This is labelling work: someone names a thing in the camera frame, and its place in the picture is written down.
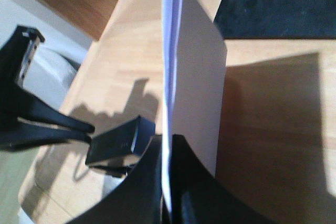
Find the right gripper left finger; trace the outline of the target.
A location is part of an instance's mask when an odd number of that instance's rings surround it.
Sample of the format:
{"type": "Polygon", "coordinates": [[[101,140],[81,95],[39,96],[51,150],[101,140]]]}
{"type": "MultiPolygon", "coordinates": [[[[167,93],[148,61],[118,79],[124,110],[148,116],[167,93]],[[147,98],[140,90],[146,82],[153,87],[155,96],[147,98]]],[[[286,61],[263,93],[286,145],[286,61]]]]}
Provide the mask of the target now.
{"type": "Polygon", "coordinates": [[[152,137],[124,181],[69,223],[161,223],[161,149],[162,138],[152,137]]]}

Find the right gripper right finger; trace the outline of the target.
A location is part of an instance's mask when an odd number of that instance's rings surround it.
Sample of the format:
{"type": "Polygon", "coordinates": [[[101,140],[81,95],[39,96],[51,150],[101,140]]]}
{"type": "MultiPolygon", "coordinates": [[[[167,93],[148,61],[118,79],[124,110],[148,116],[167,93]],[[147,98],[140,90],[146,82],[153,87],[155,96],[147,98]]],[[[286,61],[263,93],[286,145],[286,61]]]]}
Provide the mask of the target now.
{"type": "Polygon", "coordinates": [[[173,223],[271,223],[227,191],[205,168],[184,136],[172,138],[173,223]]]}

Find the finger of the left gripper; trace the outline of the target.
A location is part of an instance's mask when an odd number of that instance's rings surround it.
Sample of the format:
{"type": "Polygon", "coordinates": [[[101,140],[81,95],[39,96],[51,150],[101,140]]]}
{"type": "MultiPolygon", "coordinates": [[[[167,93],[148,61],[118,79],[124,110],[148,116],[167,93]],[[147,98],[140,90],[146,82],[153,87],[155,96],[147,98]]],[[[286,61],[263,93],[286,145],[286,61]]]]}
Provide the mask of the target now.
{"type": "Polygon", "coordinates": [[[10,78],[10,114],[13,117],[10,122],[12,131],[18,130],[18,127],[22,125],[18,121],[18,117],[33,122],[63,126],[85,133],[95,131],[93,125],[58,112],[35,95],[25,91],[14,78],[10,78]]]}
{"type": "Polygon", "coordinates": [[[89,144],[91,138],[84,132],[52,129],[22,122],[1,125],[1,150],[4,151],[21,151],[70,141],[89,144]]]}

